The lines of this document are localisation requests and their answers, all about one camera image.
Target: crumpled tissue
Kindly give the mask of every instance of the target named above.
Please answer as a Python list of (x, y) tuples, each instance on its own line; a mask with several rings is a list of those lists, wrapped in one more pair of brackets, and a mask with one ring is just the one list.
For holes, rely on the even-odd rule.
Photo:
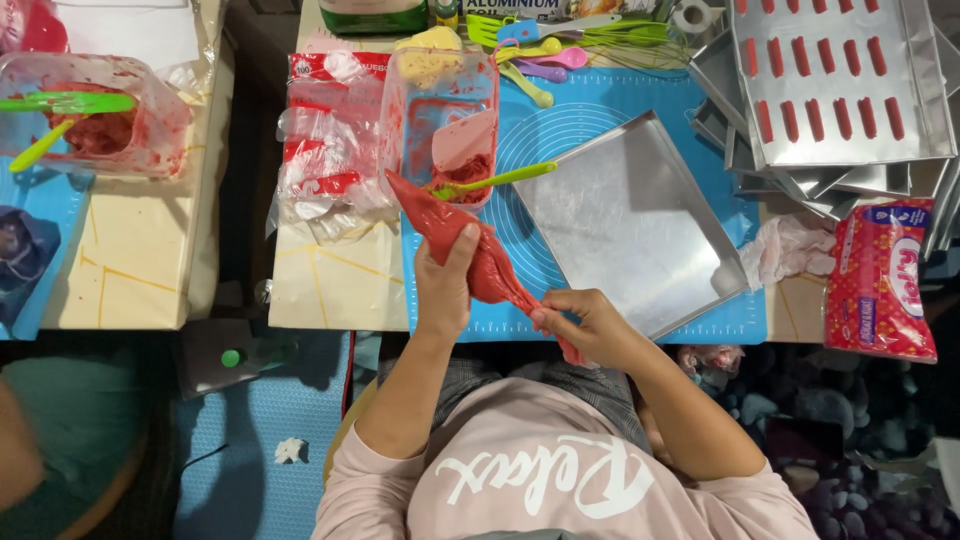
[(776, 216), (760, 227), (756, 240), (740, 248), (751, 290), (806, 272), (826, 276), (836, 266), (830, 249), (833, 224), (812, 213)]

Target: green bottle cap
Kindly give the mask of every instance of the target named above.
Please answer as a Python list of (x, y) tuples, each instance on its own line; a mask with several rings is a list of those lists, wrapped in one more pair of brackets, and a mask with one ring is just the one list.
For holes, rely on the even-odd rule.
[(243, 351), (239, 349), (228, 349), (220, 355), (220, 361), (227, 367), (236, 367), (244, 362)]

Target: stacked baking pan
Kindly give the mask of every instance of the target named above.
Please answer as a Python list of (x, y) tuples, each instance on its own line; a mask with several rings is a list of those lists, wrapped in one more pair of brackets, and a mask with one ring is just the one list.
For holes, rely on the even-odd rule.
[(732, 0), (727, 12), (689, 66), (708, 95), (691, 125), (724, 151), (735, 192), (781, 191), (839, 221), (862, 200), (910, 196), (912, 164), (940, 160), (952, 229), (960, 52), (926, 2)]

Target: measuring spoon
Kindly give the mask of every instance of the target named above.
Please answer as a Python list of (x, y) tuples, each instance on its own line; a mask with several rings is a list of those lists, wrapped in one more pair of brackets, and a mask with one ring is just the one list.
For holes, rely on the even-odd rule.
[(587, 65), (587, 51), (580, 47), (568, 47), (555, 55), (528, 58), (527, 61), (539, 64), (557, 63), (567, 69), (577, 69)]
[(548, 65), (539, 65), (524, 59), (514, 58), (510, 61), (524, 75), (533, 77), (543, 77), (551, 83), (562, 83), (566, 81), (566, 70), (562, 67), (550, 67)]
[(523, 90), (523, 93), (533, 98), (534, 103), (537, 104), (537, 107), (540, 107), (541, 109), (549, 109), (550, 107), (553, 107), (553, 94), (546, 90), (537, 88), (533, 83), (527, 81), (527, 78), (524, 77), (518, 69), (516, 69), (515, 65), (509, 63), (508, 61), (501, 63), (500, 75), (503, 75), (507, 79), (510, 79), (516, 83), (516, 85)]
[(560, 44), (559, 39), (556, 39), (555, 37), (548, 37), (537, 47), (527, 47), (525, 49), (521, 49), (519, 47), (506, 47), (499, 49), (496, 52), (496, 63), (503, 63), (516, 57), (542, 57), (556, 55), (563, 50), (564, 47)]

